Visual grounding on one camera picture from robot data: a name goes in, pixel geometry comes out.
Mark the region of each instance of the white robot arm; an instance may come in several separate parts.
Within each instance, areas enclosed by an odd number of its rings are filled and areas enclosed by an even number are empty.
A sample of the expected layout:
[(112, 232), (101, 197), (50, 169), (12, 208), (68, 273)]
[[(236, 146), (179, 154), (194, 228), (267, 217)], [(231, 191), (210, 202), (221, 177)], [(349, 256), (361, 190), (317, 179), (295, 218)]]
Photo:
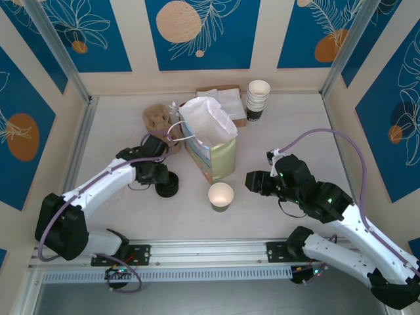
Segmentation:
[(152, 161), (165, 150), (168, 150), (168, 146), (164, 141), (149, 136), (142, 146), (120, 151), (107, 168), (85, 184), (62, 196), (48, 195), (41, 206), (36, 240), (66, 260), (72, 260), (80, 254), (115, 255), (118, 251), (124, 252), (129, 243), (127, 238), (113, 230), (88, 232), (86, 220), (110, 196), (134, 181), (141, 184), (168, 184), (171, 175), (167, 167), (161, 162)]
[(417, 258), (366, 219), (337, 185), (316, 182), (305, 162), (294, 155), (285, 156), (278, 149), (267, 152), (267, 158), (271, 172), (247, 174), (245, 185), (250, 191), (277, 196), (279, 204), (297, 203), (309, 217), (334, 227), (360, 250), (358, 253), (345, 249), (298, 226), (286, 241), (291, 257), (308, 257), (330, 264), (359, 279), (381, 302), (393, 308), (402, 309), (417, 301), (420, 296)]

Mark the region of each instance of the white paper cup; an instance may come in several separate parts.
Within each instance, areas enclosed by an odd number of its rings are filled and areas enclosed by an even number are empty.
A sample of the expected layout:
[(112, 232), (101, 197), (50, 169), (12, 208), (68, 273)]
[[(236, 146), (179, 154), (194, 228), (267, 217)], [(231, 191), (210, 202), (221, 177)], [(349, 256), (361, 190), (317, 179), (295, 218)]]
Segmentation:
[(256, 102), (253, 102), (252, 100), (247, 99), (246, 104), (250, 106), (254, 106), (254, 107), (261, 107), (261, 106), (265, 106), (266, 102), (256, 103)]
[(247, 107), (248, 108), (251, 108), (251, 109), (260, 109), (260, 108), (265, 108), (265, 106), (266, 106), (266, 103), (262, 103), (262, 104), (254, 104), (254, 103), (252, 103), (252, 102), (249, 102), (249, 101), (247, 101), (246, 102), (246, 104), (247, 104)]
[(250, 99), (253, 99), (253, 100), (266, 100), (268, 98), (268, 94), (266, 94), (266, 95), (255, 95), (255, 94), (249, 92), (249, 90), (248, 90), (247, 97), (249, 97)]
[(248, 93), (252, 96), (266, 96), (270, 89), (270, 85), (263, 80), (254, 80), (248, 84)]
[(211, 185), (209, 189), (209, 200), (211, 207), (217, 212), (223, 212), (228, 209), (234, 199), (234, 190), (224, 182), (217, 182)]
[(267, 97), (264, 98), (253, 98), (251, 95), (247, 95), (247, 100), (255, 104), (261, 104), (267, 101)]

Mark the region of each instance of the white table surface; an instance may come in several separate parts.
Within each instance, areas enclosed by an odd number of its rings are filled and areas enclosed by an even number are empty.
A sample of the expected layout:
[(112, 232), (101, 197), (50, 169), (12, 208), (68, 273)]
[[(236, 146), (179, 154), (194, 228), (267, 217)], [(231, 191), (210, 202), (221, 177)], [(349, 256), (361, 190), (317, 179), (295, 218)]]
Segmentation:
[[(77, 184), (103, 170), (120, 150), (139, 145), (146, 134), (142, 120), (146, 107), (193, 97), (192, 93), (100, 97)], [(283, 148), (305, 131), (320, 127), (330, 128), (319, 94), (272, 93), (261, 120), (238, 129), (235, 171), (222, 180), (234, 190), (227, 211), (212, 210), (207, 198), (210, 184), (183, 147), (165, 161), (180, 180), (174, 197), (159, 197), (153, 186), (143, 192), (125, 187), (95, 211), (88, 225), (113, 228), (132, 240), (285, 238), (298, 225), (328, 236), (335, 231), (308, 217), (284, 215), (277, 198), (262, 197), (244, 185), (246, 173), (270, 170), (266, 151)], [(287, 153), (305, 161), (316, 180), (334, 182), (350, 194), (333, 135), (309, 135)], [(283, 209), (303, 213), (292, 203), (284, 203)]]

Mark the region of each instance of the orange circle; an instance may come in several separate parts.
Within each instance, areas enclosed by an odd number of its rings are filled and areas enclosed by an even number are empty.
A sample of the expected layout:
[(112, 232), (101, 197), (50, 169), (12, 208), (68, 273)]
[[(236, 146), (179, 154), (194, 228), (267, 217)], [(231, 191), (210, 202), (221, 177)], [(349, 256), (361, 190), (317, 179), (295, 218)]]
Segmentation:
[(79, 54), (87, 53), (87, 46), (82, 41), (74, 41), (72, 43), (72, 48), (74, 49), (75, 52), (77, 52)]
[(21, 161), (31, 161), (39, 147), (39, 129), (35, 120), (27, 114), (13, 115), (6, 124), (6, 130), (11, 133), (7, 137), (11, 154)]
[(319, 62), (332, 62), (334, 61), (341, 45), (343, 44), (348, 30), (338, 30), (334, 34), (329, 34), (325, 36), (320, 42), (316, 45), (315, 48), (315, 59)]
[(394, 143), (397, 144), (402, 140), (402, 129), (400, 126), (398, 125), (393, 125), (388, 132), (388, 137), (389, 140)]

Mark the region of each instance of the white paper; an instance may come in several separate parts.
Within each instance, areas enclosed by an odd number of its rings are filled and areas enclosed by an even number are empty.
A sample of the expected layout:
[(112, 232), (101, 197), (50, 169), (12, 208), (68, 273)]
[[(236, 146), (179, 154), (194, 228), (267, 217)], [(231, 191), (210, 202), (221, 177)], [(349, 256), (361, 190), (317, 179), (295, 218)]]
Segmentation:
[(233, 120), (246, 118), (239, 89), (217, 91), (217, 101)]

